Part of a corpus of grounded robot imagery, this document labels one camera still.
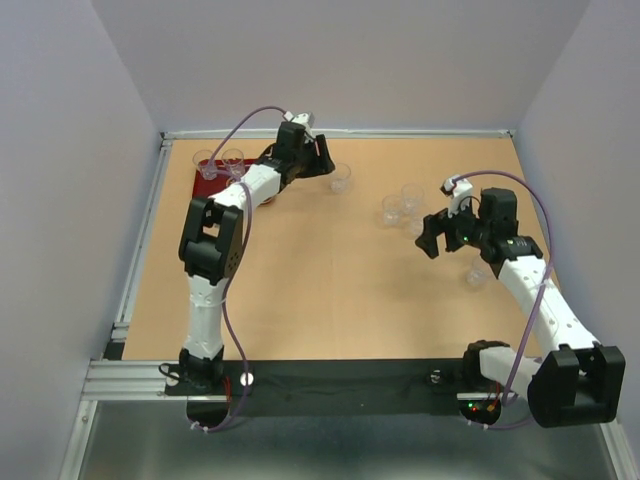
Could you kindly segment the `cluster clear glass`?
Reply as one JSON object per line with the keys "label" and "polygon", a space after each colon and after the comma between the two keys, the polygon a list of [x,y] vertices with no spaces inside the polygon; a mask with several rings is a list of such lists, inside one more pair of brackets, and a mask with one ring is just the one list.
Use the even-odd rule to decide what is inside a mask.
{"label": "cluster clear glass", "polygon": [[407,215],[416,213],[423,204],[424,190],[415,183],[408,183],[401,188],[403,210]]}
{"label": "cluster clear glass", "polygon": [[411,238],[415,239],[419,237],[424,230],[423,217],[420,215],[410,216],[406,230]]}
{"label": "cluster clear glass", "polygon": [[382,221],[385,226],[397,225],[404,211],[403,199],[399,195],[387,195],[382,200]]}

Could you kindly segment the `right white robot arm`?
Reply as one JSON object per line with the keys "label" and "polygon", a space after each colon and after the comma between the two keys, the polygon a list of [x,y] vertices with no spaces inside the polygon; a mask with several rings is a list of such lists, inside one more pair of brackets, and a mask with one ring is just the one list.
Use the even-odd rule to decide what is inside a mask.
{"label": "right white robot arm", "polygon": [[477,249],[496,279],[527,315],[543,358],[535,361],[521,347],[501,341],[468,345],[460,366],[463,384],[482,390],[493,381],[524,399],[544,428],[609,423],[617,416],[626,361],[619,348],[604,346],[580,322],[549,276],[549,264],[536,241],[519,233],[517,197],[488,188],[472,205],[470,182],[449,181],[447,208],[426,216],[415,244],[434,259],[438,237],[455,252]]}

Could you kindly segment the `cluster left clear glass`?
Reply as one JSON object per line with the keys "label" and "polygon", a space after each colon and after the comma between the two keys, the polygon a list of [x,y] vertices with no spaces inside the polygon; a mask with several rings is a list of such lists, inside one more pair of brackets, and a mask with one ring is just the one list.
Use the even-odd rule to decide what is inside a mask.
{"label": "cluster left clear glass", "polygon": [[399,195],[387,195],[382,200],[382,221],[385,226],[397,225],[404,211],[403,199]]}

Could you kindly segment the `cluster front clear glass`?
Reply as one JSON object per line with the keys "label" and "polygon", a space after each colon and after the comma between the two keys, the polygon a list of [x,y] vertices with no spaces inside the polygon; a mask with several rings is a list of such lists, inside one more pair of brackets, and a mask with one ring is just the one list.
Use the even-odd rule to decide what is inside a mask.
{"label": "cluster front clear glass", "polygon": [[420,215],[410,216],[406,230],[411,238],[415,239],[419,237],[424,230],[423,217]]}

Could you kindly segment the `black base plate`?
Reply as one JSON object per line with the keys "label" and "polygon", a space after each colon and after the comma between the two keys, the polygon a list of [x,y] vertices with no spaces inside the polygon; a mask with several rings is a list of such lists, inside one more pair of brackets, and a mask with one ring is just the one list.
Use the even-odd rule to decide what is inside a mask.
{"label": "black base plate", "polygon": [[459,359],[225,361],[208,379],[163,363],[165,393],[187,400],[193,421],[226,415],[311,417],[461,413],[496,421],[498,384],[468,380]]}

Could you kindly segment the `red lacquer tray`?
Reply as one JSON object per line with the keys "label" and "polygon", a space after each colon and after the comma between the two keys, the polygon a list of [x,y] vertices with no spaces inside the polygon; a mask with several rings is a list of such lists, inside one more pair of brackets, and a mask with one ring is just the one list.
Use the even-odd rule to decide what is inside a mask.
{"label": "red lacquer tray", "polygon": [[[256,159],[245,160],[246,170],[248,170],[248,168],[255,162],[255,160]],[[223,164],[222,160],[220,159],[216,160],[216,166],[218,167],[219,170],[227,171],[226,166]],[[233,183],[233,179],[225,175],[217,174],[216,177],[213,178],[212,180],[206,180],[204,179],[204,177],[202,177],[199,171],[196,171],[192,197],[205,197],[205,196],[208,197],[211,195],[215,195],[223,191],[224,189],[226,189],[232,183]],[[269,204],[273,200],[275,200],[275,196],[271,196],[267,198],[261,203],[261,205]]]}

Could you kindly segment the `aluminium frame rail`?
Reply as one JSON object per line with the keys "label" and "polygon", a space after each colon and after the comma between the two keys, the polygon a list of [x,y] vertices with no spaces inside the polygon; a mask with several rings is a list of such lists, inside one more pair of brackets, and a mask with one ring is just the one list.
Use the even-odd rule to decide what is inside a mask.
{"label": "aluminium frame rail", "polygon": [[[509,129],[339,129],[314,128],[313,136],[325,135],[327,139],[413,139],[413,138],[512,138]],[[184,130],[162,132],[164,140],[221,140],[229,130]]]}

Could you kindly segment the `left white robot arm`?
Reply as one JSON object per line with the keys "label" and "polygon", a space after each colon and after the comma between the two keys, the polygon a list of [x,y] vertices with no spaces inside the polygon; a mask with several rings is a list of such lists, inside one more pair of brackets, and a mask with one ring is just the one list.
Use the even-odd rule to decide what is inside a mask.
{"label": "left white robot arm", "polygon": [[311,137],[303,125],[285,121],[275,143],[242,177],[212,196],[190,201],[178,249],[190,302],[178,374],[179,384],[189,392],[210,395],[222,384],[223,306],[244,254],[250,216],[294,180],[334,170],[326,137]]}

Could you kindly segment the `cluster back clear glass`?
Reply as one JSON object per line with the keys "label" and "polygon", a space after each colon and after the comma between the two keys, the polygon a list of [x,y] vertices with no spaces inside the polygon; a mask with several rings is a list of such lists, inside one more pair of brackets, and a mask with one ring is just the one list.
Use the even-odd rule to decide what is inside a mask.
{"label": "cluster back clear glass", "polygon": [[415,183],[408,183],[401,188],[403,210],[407,215],[416,213],[423,204],[424,190]]}

